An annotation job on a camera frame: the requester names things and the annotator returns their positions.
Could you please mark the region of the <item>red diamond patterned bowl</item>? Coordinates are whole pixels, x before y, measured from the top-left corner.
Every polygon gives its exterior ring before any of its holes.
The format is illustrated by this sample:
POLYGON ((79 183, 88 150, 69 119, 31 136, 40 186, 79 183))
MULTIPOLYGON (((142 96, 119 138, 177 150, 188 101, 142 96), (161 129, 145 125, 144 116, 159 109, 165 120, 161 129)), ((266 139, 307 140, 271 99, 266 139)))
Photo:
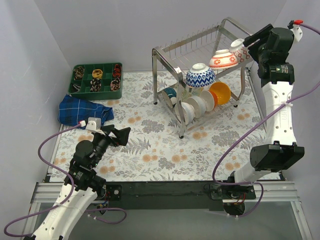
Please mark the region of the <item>red diamond patterned bowl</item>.
POLYGON ((238 63, 242 63, 251 58, 249 50, 244 46, 244 39, 238 38, 230 44, 229 51, 235 55, 238 63))

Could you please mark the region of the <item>orange white patterned bowl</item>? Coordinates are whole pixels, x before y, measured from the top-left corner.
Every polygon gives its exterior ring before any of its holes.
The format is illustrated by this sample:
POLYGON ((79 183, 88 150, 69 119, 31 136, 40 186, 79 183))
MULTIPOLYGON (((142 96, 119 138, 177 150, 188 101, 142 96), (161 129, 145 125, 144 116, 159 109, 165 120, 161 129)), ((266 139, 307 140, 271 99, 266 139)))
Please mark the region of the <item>orange white patterned bowl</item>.
POLYGON ((215 52, 215 55, 209 61, 209 67, 213 70, 224 70, 237 66, 236 56, 228 49, 221 49, 215 52))

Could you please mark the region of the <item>blue white patterned bowl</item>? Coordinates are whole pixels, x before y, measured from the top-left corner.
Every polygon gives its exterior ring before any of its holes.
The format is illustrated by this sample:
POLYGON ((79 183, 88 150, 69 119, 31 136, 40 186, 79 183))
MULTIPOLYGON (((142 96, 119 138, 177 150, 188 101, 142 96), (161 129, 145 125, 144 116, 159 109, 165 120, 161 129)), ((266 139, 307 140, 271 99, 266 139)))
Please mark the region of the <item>blue white patterned bowl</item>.
POLYGON ((204 63, 196 63, 186 74, 186 85, 189 87, 205 87, 216 80, 214 71, 204 63))

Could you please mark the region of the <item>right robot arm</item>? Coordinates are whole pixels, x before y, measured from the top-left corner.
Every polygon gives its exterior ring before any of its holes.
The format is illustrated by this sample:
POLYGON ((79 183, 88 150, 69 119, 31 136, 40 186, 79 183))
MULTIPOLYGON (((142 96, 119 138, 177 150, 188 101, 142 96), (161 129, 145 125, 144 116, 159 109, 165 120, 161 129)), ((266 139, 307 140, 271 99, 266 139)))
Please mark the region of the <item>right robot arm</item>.
POLYGON ((251 149, 249 162, 230 175, 233 182, 226 186, 226 192, 232 199, 245 192, 242 183, 253 183, 270 173, 287 170, 305 155, 305 148, 297 145, 293 130, 293 104, 289 101, 295 71, 287 62, 292 45, 303 36, 301 23, 292 20, 286 28, 268 24, 242 43, 258 64, 267 114, 266 137, 263 145, 251 149))

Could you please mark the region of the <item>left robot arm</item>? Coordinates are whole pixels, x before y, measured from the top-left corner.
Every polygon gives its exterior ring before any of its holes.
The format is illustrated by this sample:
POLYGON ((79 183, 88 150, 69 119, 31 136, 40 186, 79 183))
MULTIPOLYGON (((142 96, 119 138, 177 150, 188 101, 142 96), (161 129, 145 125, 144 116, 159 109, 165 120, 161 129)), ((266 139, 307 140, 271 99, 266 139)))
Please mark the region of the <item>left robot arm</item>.
POLYGON ((126 146, 131 128, 107 125, 93 133, 92 140, 82 140, 70 161, 68 174, 58 198, 42 224, 26 240, 67 240, 76 223, 94 200, 110 194, 107 182, 95 167, 108 147, 126 146))

